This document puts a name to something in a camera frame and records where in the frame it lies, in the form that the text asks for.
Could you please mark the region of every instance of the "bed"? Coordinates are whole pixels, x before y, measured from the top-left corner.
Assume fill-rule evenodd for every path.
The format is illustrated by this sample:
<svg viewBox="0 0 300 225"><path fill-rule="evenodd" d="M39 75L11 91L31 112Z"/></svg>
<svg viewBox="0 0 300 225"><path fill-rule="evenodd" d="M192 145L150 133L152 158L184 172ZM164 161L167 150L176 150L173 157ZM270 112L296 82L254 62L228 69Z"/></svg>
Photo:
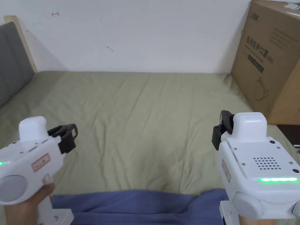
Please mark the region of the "bed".
<svg viewBox="0 0 300 225"><path fill-rule="evenodd" d="M54 178L55 194L136 189L199 194L222 188L213 126L223 109L252 111L225 74L29 73L0 108L0 148L18 139L24 118L44 116L48 129L75 123L77 147ZM8 76L2 73L2 82ZM268 126L268 135L300 163L276 126Z"/></svg>

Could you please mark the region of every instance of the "blue fabric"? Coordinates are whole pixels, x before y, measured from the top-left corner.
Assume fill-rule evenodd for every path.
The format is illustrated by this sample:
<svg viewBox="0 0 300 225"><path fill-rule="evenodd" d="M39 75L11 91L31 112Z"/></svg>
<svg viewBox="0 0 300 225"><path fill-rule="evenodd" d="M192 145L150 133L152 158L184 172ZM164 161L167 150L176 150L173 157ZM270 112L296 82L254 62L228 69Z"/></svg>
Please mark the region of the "blue fabric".
<svg viewBox="0 0 300 225"><path fill-rule="evenodd" d="M223 225L219 205L224 189L200 196L149 190L53 196L53 208L72 209L72 225Z"/></svg>

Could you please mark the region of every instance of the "black mount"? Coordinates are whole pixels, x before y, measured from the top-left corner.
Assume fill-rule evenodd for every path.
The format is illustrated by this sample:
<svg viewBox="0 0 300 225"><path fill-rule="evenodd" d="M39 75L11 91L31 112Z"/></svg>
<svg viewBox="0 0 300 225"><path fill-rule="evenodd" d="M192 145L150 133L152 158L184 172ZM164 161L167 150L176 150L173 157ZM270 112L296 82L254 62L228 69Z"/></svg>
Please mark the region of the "black mount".
<svg viewBox="0 0 300 225"><path fill-rule="evenodd" d="M215 149L219 150L219 145L221 143L221 136L226 131L229 134L232 134L233 131L233 117L234 114L227 110L222 110L220 114L220 124L217 126L214 126L213 132L212 132L212 144L214 145Z"/></svg>
<svg viewBox="0 0 300 225"><path fill-rule="evenodd" d="M60 125L48 130L48 135L52 137L61 137L61 142L58 144L61 154L69 153L75 145L75 138L78 135L77 126L75 124Z"/></svg>

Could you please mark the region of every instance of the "red pen mark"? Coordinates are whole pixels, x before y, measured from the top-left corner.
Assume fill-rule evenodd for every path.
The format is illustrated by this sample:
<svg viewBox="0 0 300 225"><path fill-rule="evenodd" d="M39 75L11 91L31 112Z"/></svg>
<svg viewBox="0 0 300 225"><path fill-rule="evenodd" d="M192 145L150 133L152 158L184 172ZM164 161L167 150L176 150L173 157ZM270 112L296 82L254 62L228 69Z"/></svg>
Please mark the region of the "red pen mark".
<svg viewBox="0 0 300 225"><path fill-rule="evenodd" d="M55 17L55 15L58 15L58 16L59 16L58 11L57 11L57 13L55 13L55 14L52 13L51 15L52 15L53 17Z"/></svg>

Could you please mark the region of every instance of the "white vr controller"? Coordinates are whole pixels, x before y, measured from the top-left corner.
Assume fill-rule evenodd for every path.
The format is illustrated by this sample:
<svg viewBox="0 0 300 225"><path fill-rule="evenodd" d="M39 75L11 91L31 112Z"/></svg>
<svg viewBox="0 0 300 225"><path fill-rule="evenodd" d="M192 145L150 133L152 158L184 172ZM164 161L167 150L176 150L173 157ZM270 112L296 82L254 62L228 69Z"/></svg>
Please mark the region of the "white vr controller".
<svg viewBox="0 0 300 225"><path fill-rule="evenodd" d="M77 127L47 131L44 117L31 117L20 122L19 137L0 150L0 205L23 202L53 182L65 154L75 148ZM52 209L49 196L38 206L38 225L69 225L73 219L70 209Z"/></svg>
<svg viewBox="0 0 300 225"><path fill-rule="evenodd" d="M212 142L229 201L221 201L226 224L249 219L300 218L300 166L272 137L259 112L223 110Z"/></svg>

